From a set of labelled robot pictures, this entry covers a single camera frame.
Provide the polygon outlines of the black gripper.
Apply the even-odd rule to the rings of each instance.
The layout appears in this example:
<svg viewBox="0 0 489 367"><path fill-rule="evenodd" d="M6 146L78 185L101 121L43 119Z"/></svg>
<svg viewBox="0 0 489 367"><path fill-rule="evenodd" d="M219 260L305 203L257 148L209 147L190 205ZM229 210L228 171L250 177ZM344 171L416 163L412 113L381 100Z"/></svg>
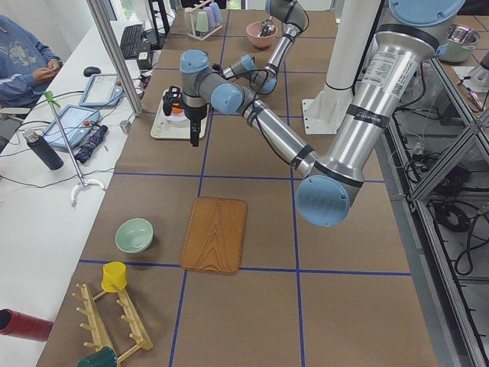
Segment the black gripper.
<svg viewBox="0 0 489 367"><path fill-rule="evenodd" d="M201 121L207 116L207 102L199 96L183 94L185 116L190 120L190 143L193 147L199 146Z"/></svg>

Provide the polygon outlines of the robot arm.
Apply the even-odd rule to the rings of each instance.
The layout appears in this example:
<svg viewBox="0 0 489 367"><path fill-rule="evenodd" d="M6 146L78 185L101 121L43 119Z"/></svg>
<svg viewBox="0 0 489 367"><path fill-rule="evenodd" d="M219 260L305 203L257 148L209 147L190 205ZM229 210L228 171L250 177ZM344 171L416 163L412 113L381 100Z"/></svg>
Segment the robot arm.
<svg viewBox="0 0 489 367"><path fill-rule="evenodd" d="M225 115L239 113L261 133L283 161L303 176L296 194L301 216L316 226L341 222L364 183L363 168L417 67L442 52L460 1L391 1L378 28L377 52L345 111L327 154L318 156L258 98L252 88L235 83L235 74L217 72L205 51L187 50L180 58L182 102L190 121L190 141L199 143L199 128L208 107Z"/></svg>
<svg viewBox="0 0 489 367"><path fill-rule="evenodd" d="M260 94L268 94L275 89L280 65L296 39L309 26L309 16L298 1L266 1L265 10L271 17L285 24L282 37L267 64L263 69L258 69L252 57L244 55L222 71L227 80L247 79L251 87Z"/></svg>

